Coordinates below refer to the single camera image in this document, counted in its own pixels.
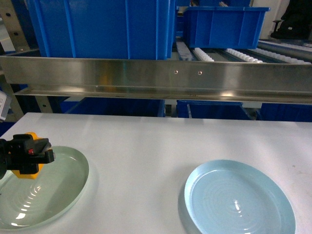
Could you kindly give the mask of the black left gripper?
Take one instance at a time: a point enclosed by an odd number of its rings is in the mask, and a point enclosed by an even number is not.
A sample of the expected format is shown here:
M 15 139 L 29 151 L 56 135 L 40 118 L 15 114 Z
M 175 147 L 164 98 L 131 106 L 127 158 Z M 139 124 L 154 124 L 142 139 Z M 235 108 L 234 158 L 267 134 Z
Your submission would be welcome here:
M 13 135 L 12 144 L 5 139 L 0 140 L 0 178 L 3 179 L 8 170 L 23 170 L 31 165 L 48 164 L 55 160 L 47 138 L 40 138 L 35 133 Z

